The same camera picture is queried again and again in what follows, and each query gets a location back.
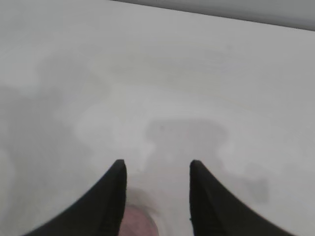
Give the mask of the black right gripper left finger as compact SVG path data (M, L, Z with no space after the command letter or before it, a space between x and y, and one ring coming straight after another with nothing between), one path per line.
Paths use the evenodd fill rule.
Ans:
M100 180L58 216L28 236L117 236L126 205L126 165L118 159Z

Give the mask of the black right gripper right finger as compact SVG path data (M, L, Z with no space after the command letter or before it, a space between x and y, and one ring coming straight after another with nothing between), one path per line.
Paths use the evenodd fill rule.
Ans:
M226 189L199 160L189 167L189 208L195 236L290 236Z

